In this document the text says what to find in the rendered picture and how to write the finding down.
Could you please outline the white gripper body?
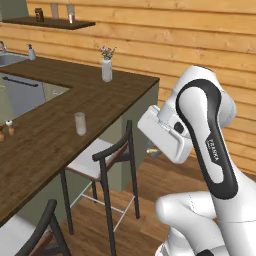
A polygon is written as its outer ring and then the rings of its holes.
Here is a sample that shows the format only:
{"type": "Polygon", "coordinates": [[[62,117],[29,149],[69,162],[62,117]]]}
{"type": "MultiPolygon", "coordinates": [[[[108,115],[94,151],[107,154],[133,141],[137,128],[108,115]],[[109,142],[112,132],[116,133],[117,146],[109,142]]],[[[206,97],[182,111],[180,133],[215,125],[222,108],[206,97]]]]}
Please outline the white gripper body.
{"type": "Polygon", "coordinates": [[[137,127],[173,163],[182,164],[192,150],[189,131],[176,113],[166,124],[160,121],[160,109],[151,105],[138,121],[137,127]]]}

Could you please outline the green island counter base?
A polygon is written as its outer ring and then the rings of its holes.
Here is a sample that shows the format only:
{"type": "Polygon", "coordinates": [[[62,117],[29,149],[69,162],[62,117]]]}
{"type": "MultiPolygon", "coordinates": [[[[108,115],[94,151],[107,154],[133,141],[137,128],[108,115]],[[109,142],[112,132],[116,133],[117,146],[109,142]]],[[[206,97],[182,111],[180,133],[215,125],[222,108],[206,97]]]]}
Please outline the green island counter base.
{"type": "MultiPolygon", "coordinates": [[[[133,106],[131,106],[119,119],[117,119],[99,138],[111,144],[116,143],[125,132],[126,121],[131,120],[133,125],[133,143],[135,150],[135,165],[139,166],[146,156],[148,139],[137,128],[137,122],[148,109],[158,101],[159,84],[154,85],[133,106]]],[[[90,180],[68,169],[65,170],[69,201],[78,197],[90,180]]],[[[131,179],[130,165],[128,162],[116,163],[108,172],[109,188],[122,192],[131,179]]],[[[36,225],[43,213],[47,201],[57,200],[56,217],[62,223],[66,219],[65,204],[62,192],[61,178],[57,175],[37,195],[34,196],[19,212],[18,215],[36,225]]]]}

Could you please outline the clear glass cup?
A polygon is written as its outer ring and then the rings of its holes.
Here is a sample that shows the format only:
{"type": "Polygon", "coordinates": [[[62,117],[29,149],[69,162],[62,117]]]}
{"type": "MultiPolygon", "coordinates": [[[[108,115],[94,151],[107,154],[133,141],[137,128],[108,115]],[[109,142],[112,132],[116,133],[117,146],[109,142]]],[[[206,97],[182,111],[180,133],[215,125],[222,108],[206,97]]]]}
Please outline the clear glass cup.
{"type": "Polygon", "coordinates": [[[77,112],[75,114],[75,125],[77,134],[83,136],[86,133],[85,114],[83,112],[77,112]]]}

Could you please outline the empty clear glass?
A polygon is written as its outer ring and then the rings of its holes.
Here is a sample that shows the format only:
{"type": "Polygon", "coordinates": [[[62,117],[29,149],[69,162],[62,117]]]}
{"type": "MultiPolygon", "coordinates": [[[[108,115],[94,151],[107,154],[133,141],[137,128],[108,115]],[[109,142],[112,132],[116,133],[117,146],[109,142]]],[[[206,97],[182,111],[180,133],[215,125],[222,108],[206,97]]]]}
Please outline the empty clear glass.
{"type": "Polygon", "coordinates": [[[51,12],[52,12],[52,18],[53,19],[58,19],[59,14],[58,14],[58,4],[57,3],[50,3],[51,7],[51,12]]]}

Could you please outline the black stool with white seat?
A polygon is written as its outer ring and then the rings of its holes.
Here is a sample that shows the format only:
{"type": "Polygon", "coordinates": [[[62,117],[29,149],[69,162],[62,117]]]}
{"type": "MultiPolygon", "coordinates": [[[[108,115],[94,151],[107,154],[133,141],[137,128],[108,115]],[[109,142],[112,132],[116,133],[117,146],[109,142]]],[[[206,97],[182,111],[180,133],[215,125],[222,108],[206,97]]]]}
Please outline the black stool with white seat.
{"type": "Polygon", "coordinates": [[[49,199],[36,226],[14,215],[0,228],[0,256],[72,256],[49,199]]]}
{"type": "Polygon", "coordinates": [[[74,234],[71,208],[81,197],[100,203],[105,206],[111,256],[116,256],[114,232],[131,203],[134,203],[136,218],[140,218],[132,121],[127,121],[125,133],[117,143],[111,144],[96,139],[68,164],[67,169],[90,180],[87,187],[70,203],[65,171],[60,172],[69,233],[74,234]],[[129,162],[131,168],[133,197],[124,211],[113,207],[110,203],[107,172],[118,162],[129,162]]]}

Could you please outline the white vase with purple flowers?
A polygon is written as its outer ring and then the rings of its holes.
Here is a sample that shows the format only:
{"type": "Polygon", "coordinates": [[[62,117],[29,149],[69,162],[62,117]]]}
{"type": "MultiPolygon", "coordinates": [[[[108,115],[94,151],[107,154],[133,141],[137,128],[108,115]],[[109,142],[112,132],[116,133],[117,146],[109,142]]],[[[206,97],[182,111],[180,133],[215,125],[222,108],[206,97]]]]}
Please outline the white vase with purple flowers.
{"type": "Polygon", "coordinates": [[[108,48],[102,46],[100,48],[102,59],[102,79],[105,82],[112,80],[112,57],[115,53],[116,48],[108,48]]]}

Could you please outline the green cupboard door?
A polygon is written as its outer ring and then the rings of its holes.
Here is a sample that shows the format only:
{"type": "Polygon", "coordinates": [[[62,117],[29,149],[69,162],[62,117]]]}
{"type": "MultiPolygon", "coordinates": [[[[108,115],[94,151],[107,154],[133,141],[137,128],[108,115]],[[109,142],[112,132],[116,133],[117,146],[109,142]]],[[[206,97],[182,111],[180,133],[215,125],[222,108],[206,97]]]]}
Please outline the green cupboard door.
{"type": "Polygon", "coordinates": [[[68,88],[61,87],[58,85],[53,85],[49,83],[43,83],[45,101],[48,102],[55,97],[60,96],[61,94],[68,91],[68,88]]]}

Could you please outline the grey dishwasher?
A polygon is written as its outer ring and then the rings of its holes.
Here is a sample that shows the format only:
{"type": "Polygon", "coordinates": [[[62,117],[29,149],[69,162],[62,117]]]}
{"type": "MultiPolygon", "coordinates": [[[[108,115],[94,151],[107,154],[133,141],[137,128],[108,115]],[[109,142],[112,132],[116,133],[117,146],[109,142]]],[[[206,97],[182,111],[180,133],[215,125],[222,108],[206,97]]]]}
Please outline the grey dishwasher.
{"type": "Polygon", "coordinates": [[[38,84],[38,87],[30,87],[27,85],[3,80],[15,118],[45,103],[42,82],[14,75],[2,74],[2,77],[4,76],[14,80],[20,80],[31,84],[38,84]]]}

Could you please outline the wooden shaker with white top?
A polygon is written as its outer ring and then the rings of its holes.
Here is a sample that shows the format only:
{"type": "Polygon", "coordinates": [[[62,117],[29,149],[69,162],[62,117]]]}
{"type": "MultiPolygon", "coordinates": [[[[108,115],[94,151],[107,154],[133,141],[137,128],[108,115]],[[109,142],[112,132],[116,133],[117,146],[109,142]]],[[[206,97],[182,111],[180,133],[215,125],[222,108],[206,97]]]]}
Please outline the wooden shaker with white top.
{"type": "Polygon", "coordinates": [[[14,127],[13,127],[13,121],[12,121],[12,120],[7,120],[7,121],[5,122],[5,124],[6,124],[7,127],[8,127],[8,132],[9,132],[9,134],[10,134],[11,136],[14,135],[15,129],[14,129],[14,127]]]}

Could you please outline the clear glass with white base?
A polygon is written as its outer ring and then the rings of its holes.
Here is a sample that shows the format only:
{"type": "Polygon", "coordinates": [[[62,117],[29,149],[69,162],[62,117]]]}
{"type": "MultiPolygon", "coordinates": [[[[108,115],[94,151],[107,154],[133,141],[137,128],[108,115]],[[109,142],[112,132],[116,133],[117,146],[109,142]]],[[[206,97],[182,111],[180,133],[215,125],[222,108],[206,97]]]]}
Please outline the clear glass with white base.
{"type": "Polygon", "coordinates": [[[67,4],[66,7],[67,7],[69,23],[73,24],[75,21],[75,7],[73,4],[67,4]]]}

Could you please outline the steel sink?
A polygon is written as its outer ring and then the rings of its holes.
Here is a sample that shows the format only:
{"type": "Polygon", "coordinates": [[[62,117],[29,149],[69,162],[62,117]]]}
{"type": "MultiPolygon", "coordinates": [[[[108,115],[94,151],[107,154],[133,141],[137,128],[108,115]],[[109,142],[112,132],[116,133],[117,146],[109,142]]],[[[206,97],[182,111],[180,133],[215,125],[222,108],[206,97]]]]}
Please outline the steel sink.
{"type": "Polygon", "coordinates": [[[0,54],[0,67],[12,65],[18,62],[25,61],[27,59],[28,59],[27,56],[19,55],[19,54],[13,54],[13,53],[0,54]]]}

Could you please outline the dark wooden wall shelf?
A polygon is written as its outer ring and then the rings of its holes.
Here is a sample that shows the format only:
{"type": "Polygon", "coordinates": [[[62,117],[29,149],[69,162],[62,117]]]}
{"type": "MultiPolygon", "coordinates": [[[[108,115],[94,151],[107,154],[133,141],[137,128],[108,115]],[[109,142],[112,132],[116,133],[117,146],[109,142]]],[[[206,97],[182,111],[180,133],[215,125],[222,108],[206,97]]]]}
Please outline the dark wooden wall shelf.
{"type": "Polygon", "coordinates": [[[34,16],[13,18],[13,19],[5,19],[3,23],[10,24],[21,24],[28,26],[40,26],[40,27],[48,27],[48,28],[57,28],[57,29],[68,29],[68,30],[76,30],[85,27],[95,26],[95,22],[90,21],[78,21],[75,20],[73,23],[70,23],[66,19],[52,19],[45,18],[43,22],[37,21],[34,16]]]}

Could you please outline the green wall cupboard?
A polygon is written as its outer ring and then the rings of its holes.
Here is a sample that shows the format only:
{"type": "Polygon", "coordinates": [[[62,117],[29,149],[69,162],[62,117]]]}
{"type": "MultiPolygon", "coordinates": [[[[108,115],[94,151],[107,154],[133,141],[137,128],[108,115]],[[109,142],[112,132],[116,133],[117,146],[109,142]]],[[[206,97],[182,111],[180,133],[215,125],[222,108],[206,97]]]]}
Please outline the green wall cupboard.
{"type": "Polygon", "coordinates": [[[27,15],[26,0],[0,0],[0,21],[26,17],[27,15]]]}

